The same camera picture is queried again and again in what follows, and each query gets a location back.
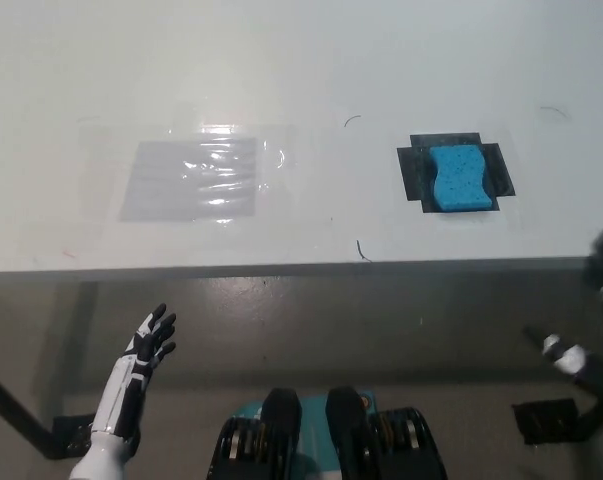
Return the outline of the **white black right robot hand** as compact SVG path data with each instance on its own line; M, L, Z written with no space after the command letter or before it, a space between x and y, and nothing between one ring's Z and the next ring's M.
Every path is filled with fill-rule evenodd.
M596 237L585 261L586 283L598 291L603 308L603 231ZM525 337L560 373L581 388L603 399L603 358L579 344L565 341L556 333L527 326Z

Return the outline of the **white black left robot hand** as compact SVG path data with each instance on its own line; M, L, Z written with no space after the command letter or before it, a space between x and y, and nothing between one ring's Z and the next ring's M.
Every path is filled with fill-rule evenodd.
M143 320L122 356L132 362L132 379L140 383L143 391L154 370L176 348L176 343L171 341L176 314L167 314L166 311L167 305L161 303Z

